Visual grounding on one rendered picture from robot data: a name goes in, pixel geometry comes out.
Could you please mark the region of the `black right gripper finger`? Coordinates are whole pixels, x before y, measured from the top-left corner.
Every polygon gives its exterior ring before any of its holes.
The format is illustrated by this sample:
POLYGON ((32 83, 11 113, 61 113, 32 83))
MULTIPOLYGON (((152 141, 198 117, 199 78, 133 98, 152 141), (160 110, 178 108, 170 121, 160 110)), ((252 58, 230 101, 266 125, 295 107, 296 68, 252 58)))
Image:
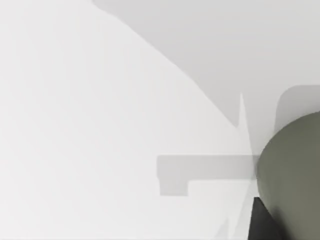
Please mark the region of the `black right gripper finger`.
POLYGON ((296 240, 290 224, 290 204, 284 200, 265 204, 253 199, 247 240, 296 240))

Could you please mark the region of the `olive grey round object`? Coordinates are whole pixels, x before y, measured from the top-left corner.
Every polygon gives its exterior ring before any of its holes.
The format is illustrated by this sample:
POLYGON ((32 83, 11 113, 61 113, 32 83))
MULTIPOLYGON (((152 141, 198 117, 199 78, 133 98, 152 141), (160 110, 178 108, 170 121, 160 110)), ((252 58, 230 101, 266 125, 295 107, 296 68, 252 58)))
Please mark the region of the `olive grey round object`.
POLYGON ((320 112, 277 132, 257 162, 258 192, 289 240, 320 240, 320 112))

